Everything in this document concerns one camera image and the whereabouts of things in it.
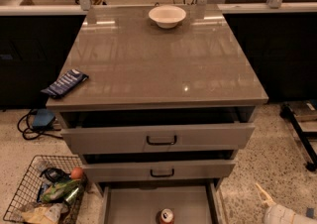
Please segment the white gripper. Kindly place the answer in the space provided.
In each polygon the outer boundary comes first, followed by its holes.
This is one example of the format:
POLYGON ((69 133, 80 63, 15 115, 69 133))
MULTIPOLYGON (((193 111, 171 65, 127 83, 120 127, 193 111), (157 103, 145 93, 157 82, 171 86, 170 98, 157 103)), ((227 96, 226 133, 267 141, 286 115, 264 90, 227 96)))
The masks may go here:
POLYGON ((280 215, 272 197, 256 182, 262 203, 268 207, 264 213, 264 224, 280 224, 280 215))

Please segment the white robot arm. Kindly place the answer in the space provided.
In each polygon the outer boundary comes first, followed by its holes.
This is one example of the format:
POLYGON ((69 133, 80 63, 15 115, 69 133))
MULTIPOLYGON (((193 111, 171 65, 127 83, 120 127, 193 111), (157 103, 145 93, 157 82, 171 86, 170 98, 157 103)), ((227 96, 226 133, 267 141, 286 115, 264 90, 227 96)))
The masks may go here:
POLYGON ((266 206, 264 224, 317 224, 316 219, 297 214, 290 208, 276 203, 272 197, 256 182, 262 203, 266 206))

